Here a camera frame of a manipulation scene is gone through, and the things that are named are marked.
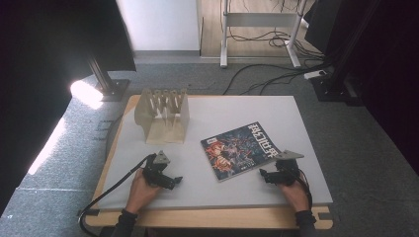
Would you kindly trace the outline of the light grey table mat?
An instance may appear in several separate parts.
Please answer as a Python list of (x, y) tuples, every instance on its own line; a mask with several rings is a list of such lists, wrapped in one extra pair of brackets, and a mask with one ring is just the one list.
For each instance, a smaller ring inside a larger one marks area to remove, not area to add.
[(308, 178), (313, 202), (333, 201), (294, 97), (191, 96), (188, 103), (190, 121), (181, 144), (147, 144), (142, 127), (134, 121), (134, 111), (124, 116), (104, 183), (106, 190), (144, 157), (162, 150), (170, 159), (163, 173), (183, 180), (173, 190), (162, 190), (150, 209), (284, 204), (283, 195), (264, 181), (257, 168), (220, 182), (201, 145), (205, 138), (257, 121), (280, 150), (302, 155), (297, 164)]

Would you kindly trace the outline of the dark curtain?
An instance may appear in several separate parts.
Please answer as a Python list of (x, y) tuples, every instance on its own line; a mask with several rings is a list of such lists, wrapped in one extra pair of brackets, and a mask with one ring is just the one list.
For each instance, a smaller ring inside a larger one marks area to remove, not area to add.
[(0, 214), (91, 60), (135, 68), (117, 0), (0, 0)]
[(361, 57), (362, 103), (419, 175), (419, 0), (381, 0)]

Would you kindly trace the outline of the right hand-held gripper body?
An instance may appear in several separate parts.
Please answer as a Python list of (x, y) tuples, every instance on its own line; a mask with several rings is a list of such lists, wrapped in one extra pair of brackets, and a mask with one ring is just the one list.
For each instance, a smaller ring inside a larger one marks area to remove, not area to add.
[(303, 158), (302, 154), (285, 150), (276, 156), (277, 171), (268, 173), (274, 184), (283, 184), (286, 186), (292, 185), (299, 177), (299, 167), (296, 160)]

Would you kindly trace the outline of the person's right hand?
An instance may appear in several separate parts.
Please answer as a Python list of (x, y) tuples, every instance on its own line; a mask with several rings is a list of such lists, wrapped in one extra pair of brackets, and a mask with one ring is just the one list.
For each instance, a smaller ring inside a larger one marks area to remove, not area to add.
[(308, 197), (305, 193), (303, 185), (299, 182), (294, 182), (290, 186), (279, 184), (279, 189), (282, 191), (288, 204), (295, 212), (306, 211), (310, 209)]

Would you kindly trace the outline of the white partition panel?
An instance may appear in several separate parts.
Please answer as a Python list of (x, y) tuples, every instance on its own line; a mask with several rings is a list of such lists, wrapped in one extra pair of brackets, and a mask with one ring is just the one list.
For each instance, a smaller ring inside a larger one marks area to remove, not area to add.
[(117, 0), (134, 51), (199, 51), (201, 0)]

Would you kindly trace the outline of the colourful illustrated magazine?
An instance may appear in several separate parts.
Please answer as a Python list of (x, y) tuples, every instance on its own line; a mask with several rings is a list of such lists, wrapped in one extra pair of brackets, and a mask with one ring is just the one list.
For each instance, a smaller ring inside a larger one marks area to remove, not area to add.
[(257, 121), (206, 138), (201, 145), (219, 182), (265, 165), (281, 153)]

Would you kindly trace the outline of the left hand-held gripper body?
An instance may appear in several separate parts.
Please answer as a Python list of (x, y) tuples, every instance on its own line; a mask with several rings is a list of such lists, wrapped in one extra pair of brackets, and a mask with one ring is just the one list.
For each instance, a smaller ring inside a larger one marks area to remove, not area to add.
[(163, 188), (164, 185), (169, 184), (174, 184), (176, 186), (173, 178), (163, 174), (163, 171), (170, 163), (170, 160), (162, 150), (158, 153), (148, 155), (145, 160), (146, 164), (143, 168), (142, 175), (150, 187)]

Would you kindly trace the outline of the person's left hand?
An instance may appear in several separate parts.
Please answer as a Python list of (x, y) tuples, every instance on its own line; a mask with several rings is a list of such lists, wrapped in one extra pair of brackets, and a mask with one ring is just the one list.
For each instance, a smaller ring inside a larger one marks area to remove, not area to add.
[(156, 198), (160, 190), (160, 187), (149, 186), (142, 174), (142, 169), (138, 169), (130, 186), (125, 210), (132, 214), (138, 214), (142, 208)]

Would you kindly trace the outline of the wooden slotted rack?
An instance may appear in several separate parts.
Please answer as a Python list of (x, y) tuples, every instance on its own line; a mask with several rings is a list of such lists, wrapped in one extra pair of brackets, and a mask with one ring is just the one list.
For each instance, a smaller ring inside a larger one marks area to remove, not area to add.
[(183, 143), (190, 120), (186, 89), (144, 89), (135, 106), (134, 121), (147, 144)]

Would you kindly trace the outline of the black stand with base plate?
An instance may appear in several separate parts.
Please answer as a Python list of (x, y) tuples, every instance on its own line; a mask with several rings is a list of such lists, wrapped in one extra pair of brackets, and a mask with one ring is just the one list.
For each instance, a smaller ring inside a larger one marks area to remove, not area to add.
[(316, 0), (305, 39), (324, 53), (324, 68), (331, 69), (310, 82), (320, 102), (362, 105), (353, 71), (361, 63), (367, 38), (381, 0)]
[(129, 80), (113, 80), (93, 54), (88, 55), (88, 63), (98, 81), (96, 88), (102, 94), (101, 101), (120, 102), (129, 85)]

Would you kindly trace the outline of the white power strip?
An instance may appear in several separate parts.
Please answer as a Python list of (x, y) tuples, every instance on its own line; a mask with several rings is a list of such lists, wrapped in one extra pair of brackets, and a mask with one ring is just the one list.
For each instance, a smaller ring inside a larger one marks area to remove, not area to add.
[(308, 80), (311, 78), (316, 78), (316, 77), (321, 77), (321, 76), (325, 76), (327, 75), (327, 72), (325, 70), (316, 70), (316, 71), (311, 71), (308, 73), (304, 73), (303, 77), (304, 79)]

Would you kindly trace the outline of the white metal desk frame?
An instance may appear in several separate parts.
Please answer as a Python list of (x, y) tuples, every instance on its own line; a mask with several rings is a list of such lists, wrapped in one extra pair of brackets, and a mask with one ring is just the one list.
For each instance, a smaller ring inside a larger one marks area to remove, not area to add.
[(229, 0), (223, 0), (221, 12), (222, 38), (219, 58), (220, 67), (227, 67), (227, 31), (230, 27), (291, 28), (290, 39), (285, 41), (286, 50), (293, 67), (300, 67), (293, 46), (296, 41), (306, 2), (307, 0), (300, 0), (295, 13), (234, 13), (228, 10)]

